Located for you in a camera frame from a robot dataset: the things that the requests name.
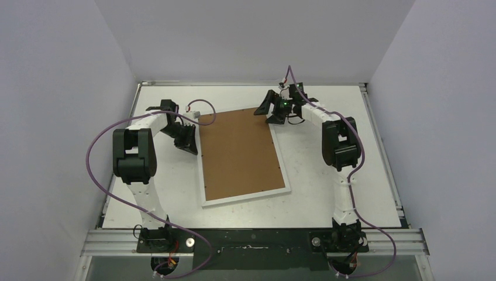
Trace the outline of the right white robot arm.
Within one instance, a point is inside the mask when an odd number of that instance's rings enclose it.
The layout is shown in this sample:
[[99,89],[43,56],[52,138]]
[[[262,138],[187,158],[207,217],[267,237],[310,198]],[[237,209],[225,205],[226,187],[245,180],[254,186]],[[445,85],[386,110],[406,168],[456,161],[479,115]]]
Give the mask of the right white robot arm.
[[304,93],[301,83],[285,87],[288,97],[268,90],[264,100],[254,111],[255,115],[265,115],[268,124],[283,125],[291,117],[299,117],[321,130],[321,152],[326,165],[335,168],[338,180],[333,184],[335,207],[332,215],[330,242],[338,251],[360,246],[365,242],[361,223],[356,214],[351,180],[343,178],[343,169],[358,167],[362,156],[362,145],[357,137],[356,121],[352,117],[341,118],[331,114],[316,98]]

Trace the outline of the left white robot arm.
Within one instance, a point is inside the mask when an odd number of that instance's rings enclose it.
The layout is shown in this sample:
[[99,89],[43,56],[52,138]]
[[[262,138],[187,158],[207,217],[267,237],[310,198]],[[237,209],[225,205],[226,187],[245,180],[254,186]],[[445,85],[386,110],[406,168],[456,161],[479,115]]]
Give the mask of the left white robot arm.
[[172,100],[161,100],[160,105],[148,107],[144,118],[125,129],[113,132],[113,172],[132,192],[142,218],[139,239],[151,242],[160,252],[174,246],[174,235],[168,224],[169,217],[162,207],[154,183],[157,155],[154,137],[165,134],[174,146],[192,155],[198,154],[195,141],[200,113],[186,109],[179,114],[179,106]]

